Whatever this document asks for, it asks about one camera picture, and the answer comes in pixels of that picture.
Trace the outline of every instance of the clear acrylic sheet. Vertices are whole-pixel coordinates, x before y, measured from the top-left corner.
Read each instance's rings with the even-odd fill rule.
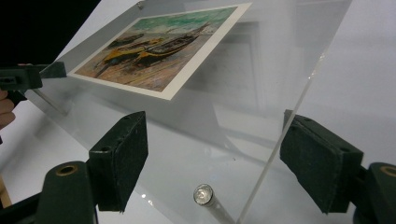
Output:
[[[350,1],[145,1],[58,59],[70,72],[140,17],[241,3],[252,5],[171,101],[74,77],[41,89],[66,116],[26,96],[87,149],[122,116],[146,111],[149,155],[135,191],[175,223],[216,223],[192,198],[208,184],[236,221]]]

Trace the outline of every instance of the finger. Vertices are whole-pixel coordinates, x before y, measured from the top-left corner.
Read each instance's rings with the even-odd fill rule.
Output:
[[[14,109],[14,103],[11,100],[0,100],[0,114],[9,113]]]
[[[15,115],[12,112],[0,115],[0,130],[5,128],[9,123],[14,121]]]
[[[0,91],[0,100],[6,99],[8,96],[8,91]]]

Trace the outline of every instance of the painted sky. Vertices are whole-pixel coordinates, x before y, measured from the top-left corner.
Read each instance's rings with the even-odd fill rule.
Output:
[[[210,27],[207,27],[205,30],[211,33],[217,30],[235,10],[236,7],[227,7],[208,11],[146,18],[134,24],[128,33],[164,33],[170,31],[170,34],[182,34],[197,28],[197,26],[205,24],[207,21],[209,21]]]

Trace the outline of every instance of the painting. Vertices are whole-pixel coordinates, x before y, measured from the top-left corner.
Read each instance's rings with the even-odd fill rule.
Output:
[[[69,76],[171,100],[249,6],[139,18]]]

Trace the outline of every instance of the clamp jaw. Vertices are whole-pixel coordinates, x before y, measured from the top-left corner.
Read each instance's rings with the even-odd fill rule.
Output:
[[[291,111],[285,112],[285,123]],[[322,213],[346,213],[354,203],[355,224],[396,223],[396,166],[361,166],[363,152],[310,118],[296,115],[280,159]]]

